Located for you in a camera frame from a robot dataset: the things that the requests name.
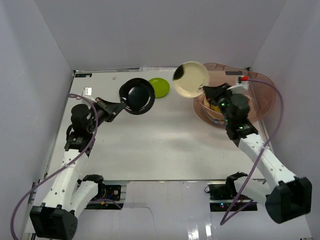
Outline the yellow patterned brown-rimmed plate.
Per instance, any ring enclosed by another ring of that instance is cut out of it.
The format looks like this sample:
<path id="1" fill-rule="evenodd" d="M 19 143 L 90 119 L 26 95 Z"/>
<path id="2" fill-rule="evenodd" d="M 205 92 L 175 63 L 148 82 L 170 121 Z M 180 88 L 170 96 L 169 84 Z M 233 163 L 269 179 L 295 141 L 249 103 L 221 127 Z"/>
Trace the yellow patterned brown-rimmed plate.
<path id="1" fill-rule="evenodd" d="M 215 111 L 217 113 L 221 113 L 221 110 L 220 110 L 220 108 L 218 106 L 210 104 L 209 107 L 210 107 L 211 110 L 213 110 L 213 111 Z"/>

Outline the pale orange plate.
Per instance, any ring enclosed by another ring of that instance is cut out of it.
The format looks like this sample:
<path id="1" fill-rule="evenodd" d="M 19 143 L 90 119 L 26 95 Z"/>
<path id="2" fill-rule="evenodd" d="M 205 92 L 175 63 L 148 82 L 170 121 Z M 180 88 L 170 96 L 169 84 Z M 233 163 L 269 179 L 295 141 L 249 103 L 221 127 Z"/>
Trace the pale orange plate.
<path id="1" fill-rule="evenodd" d="M 204 112 L 205 114 L 211 118 L 211 119 L 220 119 L 221 113 L 215 112 L 210 109 L 210 103 L 207 101 L 206 98 L 203 100 L 203 105 L 204 105 Z"/>

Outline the cream plate with black patch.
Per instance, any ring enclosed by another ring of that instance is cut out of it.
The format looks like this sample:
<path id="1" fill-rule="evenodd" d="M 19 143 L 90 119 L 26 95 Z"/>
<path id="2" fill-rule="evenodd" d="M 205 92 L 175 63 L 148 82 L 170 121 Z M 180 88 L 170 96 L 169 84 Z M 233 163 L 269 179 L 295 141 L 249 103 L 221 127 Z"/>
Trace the cream plate with black patch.
<path id="1" fill-rule="evenodd" d="M 200 62 L 188 61 L 181 64 L 172 78 L 176 92 L 185 98 L 196 98 L 210 82 L 207 68 Z"/>

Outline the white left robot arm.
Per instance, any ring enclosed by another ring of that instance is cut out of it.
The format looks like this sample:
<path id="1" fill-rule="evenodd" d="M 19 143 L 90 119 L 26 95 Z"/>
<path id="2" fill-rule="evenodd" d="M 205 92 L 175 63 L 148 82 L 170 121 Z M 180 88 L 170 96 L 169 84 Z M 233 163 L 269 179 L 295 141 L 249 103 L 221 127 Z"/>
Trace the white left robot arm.
<path id="1" fill-rule="evenodd" d="M 29 217 L 39 238 L 71 240 L 78 218 L 88 205 L 114 202 L 112 196 L 107 196 L 103 176 L 81 178 L 81 170 L 89 160 L 98 127 L 112 122 L 126 104 L 99 97 L 86 101 L 88 104 L 80 103 L 71 109 L 61 167 L 52 174 L 53 184 L 41 204 L 31 208 Z"/>

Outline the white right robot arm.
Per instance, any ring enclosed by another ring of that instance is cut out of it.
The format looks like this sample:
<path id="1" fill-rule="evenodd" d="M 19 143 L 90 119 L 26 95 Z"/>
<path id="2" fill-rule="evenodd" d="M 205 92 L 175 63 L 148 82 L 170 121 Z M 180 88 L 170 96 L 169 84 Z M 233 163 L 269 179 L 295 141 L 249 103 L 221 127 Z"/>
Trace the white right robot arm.
<path id="1" fill-rule="evenodd" d="M 253 162 L 252 171 L 258 169 L 267 185 L 254 181 L 248 174 L 237 172 L 227 177 L 226 195 L 233 199 L 232 208 L 242 195 L 263 205 L 270 218 L 281 224 L 306 215 L 311 211 L 312 183 L 306 177 L 298 177 L 268 148 L 258 130 L 248 119 L 249 99 L 241 94 L 244 84 L 230 86 L 204 86 L 203 91 L 210 105 L 219 107 L 227 122 L 226 133 L 231 141 Z"/>

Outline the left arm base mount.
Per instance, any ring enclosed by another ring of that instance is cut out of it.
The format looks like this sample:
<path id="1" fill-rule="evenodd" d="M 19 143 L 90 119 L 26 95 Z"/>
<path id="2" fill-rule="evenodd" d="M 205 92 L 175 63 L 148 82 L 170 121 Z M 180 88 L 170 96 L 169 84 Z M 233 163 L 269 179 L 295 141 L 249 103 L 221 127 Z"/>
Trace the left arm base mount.
<path id="1" fill-rule="evenodd" d="M 124 205 L 120 203 L 121 190 L 121 185 L 105 185 L 104 196 L 93 199 L 86 210 L 121 210 Z"/>

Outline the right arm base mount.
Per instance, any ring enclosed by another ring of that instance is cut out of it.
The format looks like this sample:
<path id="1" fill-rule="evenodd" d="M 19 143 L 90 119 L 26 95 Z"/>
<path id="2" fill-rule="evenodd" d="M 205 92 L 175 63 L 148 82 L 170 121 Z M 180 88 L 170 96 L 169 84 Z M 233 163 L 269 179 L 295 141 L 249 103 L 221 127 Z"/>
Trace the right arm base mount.
<path id="1" fill-rule="evenodd" d="M 209 207 L 212 213 L 225 213 L 233 201 L 233 197 L 229 193 L 226 185 L 220 182 L 208 184 L 204 188 L 204 192 L 209 194 Z M 231 208 L 231 212 L 236 212 L 249 203 L 250 200 L 247 196 L 241 195 L 239 200 Z"/>

